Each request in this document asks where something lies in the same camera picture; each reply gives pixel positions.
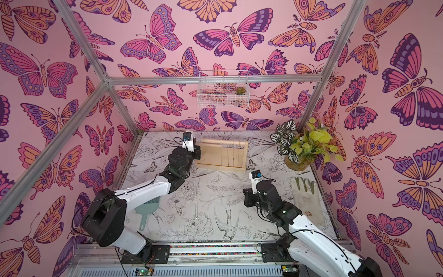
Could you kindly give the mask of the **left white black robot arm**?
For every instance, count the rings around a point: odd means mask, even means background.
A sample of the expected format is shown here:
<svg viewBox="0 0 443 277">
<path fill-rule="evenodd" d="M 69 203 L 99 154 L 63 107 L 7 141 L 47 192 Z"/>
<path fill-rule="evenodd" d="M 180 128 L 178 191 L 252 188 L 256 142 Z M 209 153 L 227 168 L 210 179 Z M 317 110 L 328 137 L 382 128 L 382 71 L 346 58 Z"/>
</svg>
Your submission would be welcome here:
<svg viewBox="0 0 443 277">
<path fill-rule="evenodd" d="M 81 221 L 81 227 L 100 247 L 113 246 L 132 255 L 147 257 L 152 242 L 125 226 L 126 215 L 158 197 L 175 192 L 190 176 L 195 160 L 201 158 L 201 147 L 177 147 L 168 156 L 169 164 L 153 180 L 131 188 L 101 190 Z"/>
</svg>

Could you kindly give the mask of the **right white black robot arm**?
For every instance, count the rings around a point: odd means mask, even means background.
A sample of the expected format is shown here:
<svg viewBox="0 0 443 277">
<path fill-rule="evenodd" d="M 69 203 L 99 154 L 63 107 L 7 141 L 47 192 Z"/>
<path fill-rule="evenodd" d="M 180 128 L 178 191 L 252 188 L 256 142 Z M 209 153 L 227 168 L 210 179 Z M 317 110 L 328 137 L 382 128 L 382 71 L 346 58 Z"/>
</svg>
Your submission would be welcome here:
<svg viewBox="0 0 443 277">
<path fill-rule="evenodd" d="M 321 277 L 381 277 L 380 266 L 372 258 L 345 249 L 324 232 L 294 204 L 281 199 L 272 180 L 251 179 L 251 188 L 244 189 L 245 206 L 256 207 L 258 215 L 281 227 L 285 233 L 280 242 L 289 256 Z"/>
</svg>

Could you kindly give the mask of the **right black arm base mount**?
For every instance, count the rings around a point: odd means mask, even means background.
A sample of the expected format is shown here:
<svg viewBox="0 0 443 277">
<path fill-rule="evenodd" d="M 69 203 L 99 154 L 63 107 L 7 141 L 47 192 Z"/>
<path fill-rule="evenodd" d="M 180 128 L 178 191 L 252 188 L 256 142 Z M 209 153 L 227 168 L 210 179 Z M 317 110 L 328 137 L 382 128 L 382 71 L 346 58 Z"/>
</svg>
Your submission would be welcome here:
<svg viewBox="0 0 443 277">
<path fill-rule="evenodd" d="M 287 240 L 277 240 L 273 243 L 260 244 L 262 261 L 264 263 L 295 262 L 289 254 L 290 243 Z"/>
</svg>

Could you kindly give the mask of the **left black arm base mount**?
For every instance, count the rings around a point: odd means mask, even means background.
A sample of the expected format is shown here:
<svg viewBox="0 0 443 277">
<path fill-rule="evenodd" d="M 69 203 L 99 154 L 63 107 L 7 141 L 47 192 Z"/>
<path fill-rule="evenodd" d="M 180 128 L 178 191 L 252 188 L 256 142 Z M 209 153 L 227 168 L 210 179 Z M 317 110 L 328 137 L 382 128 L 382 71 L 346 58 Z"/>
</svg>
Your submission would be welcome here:
<svg viewBox="0 0 443 277">
<path fill-rule="evenodd" d="M 146 245 L 139 254 L 124 251 L 123 264 L 167 264 L 171 245 Z"/>
</svg>

